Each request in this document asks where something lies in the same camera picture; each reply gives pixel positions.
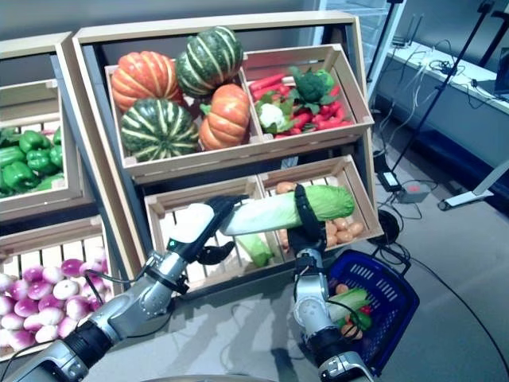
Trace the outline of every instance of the purple onion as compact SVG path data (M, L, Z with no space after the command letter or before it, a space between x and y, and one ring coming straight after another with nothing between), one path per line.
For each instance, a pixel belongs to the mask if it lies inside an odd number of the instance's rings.
M17 332L13 332L10 335L9 345L14 351L22 350L24 348L28 348L29 346L35 343L35 338L33 338L33 334L27 332L26 330L18 330Z
M90 313L88 301L83 296L73 296L65 303L65 313L73 320L79 321Z
M76 281L62 280L53 288L53 296L59 300L67 300L68 298L80 292L80 285Z
M52 294L48 294L48 295L44 296L43 298L41 298L37 307L39 308L39 311L41 311L44 308L47 308L49 306L51 306L52 308L62 309L64 307L64 305L65 305L64 301L59 300Z
M39 320L39 314L28 316L25 319L25 322L23 322L23 327L29 332L37 332L40 328L42 328L41 321Z
M53 285L46 281L36 281L29 288L29 297L32 300L40 300L44 296L51 294L53 291Z
M71 332L78 326L78 321L73 320L70 317L65 317L60 323L58 324L58 337L60 338L66 338Z
M68 277L78 277L80 276L81 264L83 264L83 261L81 260L68 259L60 265L60 269L62 270L62 273Z
M64 279L59 267L47 267L42 271L42 278L50 284L56 284Z
M11 284L8 292L15 300L21 300L29 293L29 284L25 280L16 280Z
M42 271L44 268L42 265L34 265L28 269L23 271L23 279L28 281L29 283L33 283L34 281L42 280Z
M0 316L12 312L15 303L14 299L9 296L0 296Z
M23 317L19 317L15 313L8 313L2 317L0 325L2 325L2 327L5 329L18 330L23 327L24 320L25 319Z
M44 308L39 312L39 322L42 325L56 325L64 318L64 312L61 309L51 306Z
M16 302L16 305L14 305L14 313L20 317L26 318L32 314L36 314L38 311L37 302L28 297L19 300Z
M56 325L47 325L40 328L35 333L35 341L38 344L46 341L54 341L58 338L58 328Z

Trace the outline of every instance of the basket handle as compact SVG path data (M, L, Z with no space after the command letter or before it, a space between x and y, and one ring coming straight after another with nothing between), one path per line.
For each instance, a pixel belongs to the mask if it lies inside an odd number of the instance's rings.
M382 261L387 264L389 267L391 267L392 269L394 269L396 272L398 272L402 277L405 275L406 272L408 272L408 270L410 269L410 266L411 266L411 263L410 263L410 260L407 259L405 256L403 256L401 253L395 251L394 249L392 248L389 248L388 246L386 245L379 245L375 251L373 253L371 253L371 256L373 257L376 257L376 254L380 251L387 251L389 252L391 255L393 255L396 259L398 259L399 261L401 261L401 264L403 264L404 268L402 271L399 271L397 269L395 269L393 266L395 264L391 264L390 261L387 261L386 259L383 258L382 256Z

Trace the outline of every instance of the pumpkin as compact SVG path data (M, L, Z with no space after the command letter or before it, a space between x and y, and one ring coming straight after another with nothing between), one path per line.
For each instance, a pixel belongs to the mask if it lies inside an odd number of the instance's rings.
M242 59L243 48L235 34L215 26L188 39L176 61L178 83L192 97L210 95L237 74Z
M132 52L121 57L119 67L111 77L111 87L113 99L122 111L143 98L183 102L175 64L171 58L156 52Z
M205 150L238 146L246 135L249 123L249 99L235 84L219 87L212 105L200 105L207 115L200 126L200 141Z
M139 99L122 116L122 143L138 162L190 154L198 129L183 107L166 99Z

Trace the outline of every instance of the plastic basket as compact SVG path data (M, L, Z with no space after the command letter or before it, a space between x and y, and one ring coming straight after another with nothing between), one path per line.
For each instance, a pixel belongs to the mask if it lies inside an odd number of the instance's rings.
M330 267L332 278L349 287L367 291L371 301L373 326L363 332L363 338L351 343L371 371L379 376L394 352L406 327L419 306L419 297L398 273L372 255L347 250Z

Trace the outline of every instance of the pumpkin stem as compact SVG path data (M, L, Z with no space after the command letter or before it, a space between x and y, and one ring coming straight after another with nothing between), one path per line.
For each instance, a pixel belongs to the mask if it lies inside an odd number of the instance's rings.
M200 109L201 111L205 114L205 115L208 115L208 113L210 113L210 109L212 109L212 106L211 105L205 105L203 103L200 104Z

